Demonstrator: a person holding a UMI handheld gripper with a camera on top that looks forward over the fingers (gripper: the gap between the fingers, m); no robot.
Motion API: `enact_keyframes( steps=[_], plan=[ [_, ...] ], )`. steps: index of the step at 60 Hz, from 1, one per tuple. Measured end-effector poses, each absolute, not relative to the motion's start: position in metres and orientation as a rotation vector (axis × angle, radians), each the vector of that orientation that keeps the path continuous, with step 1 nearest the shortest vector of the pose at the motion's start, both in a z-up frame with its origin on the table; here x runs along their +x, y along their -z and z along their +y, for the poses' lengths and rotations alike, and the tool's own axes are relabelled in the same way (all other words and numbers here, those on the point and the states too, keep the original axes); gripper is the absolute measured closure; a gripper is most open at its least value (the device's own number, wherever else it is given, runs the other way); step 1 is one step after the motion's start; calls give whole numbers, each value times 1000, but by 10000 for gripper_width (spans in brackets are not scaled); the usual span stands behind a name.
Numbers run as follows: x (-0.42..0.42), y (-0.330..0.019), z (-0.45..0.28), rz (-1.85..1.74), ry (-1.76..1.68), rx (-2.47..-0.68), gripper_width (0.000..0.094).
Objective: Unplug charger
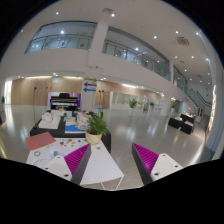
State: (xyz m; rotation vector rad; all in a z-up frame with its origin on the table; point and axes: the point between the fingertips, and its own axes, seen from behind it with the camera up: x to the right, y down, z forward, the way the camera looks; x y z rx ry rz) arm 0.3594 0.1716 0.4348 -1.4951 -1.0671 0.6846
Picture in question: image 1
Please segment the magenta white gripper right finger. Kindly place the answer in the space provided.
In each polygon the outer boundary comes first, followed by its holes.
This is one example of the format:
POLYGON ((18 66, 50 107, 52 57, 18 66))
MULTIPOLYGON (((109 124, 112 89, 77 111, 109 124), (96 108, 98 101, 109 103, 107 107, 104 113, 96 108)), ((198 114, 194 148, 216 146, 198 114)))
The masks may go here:
POLYGON ((132 155, 143 185, 148 185, 182 169, 168 154, 157 154, 136 143, 132 144, 132 155))

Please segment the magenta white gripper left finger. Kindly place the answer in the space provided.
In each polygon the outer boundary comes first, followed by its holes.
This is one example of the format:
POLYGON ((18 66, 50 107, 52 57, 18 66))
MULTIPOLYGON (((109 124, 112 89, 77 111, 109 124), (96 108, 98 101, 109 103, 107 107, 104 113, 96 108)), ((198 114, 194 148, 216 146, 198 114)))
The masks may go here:
POLYGON ((55 156, 44 169, 79 185, 91 156, 91 145, 84 145, 66 156, 55 156))

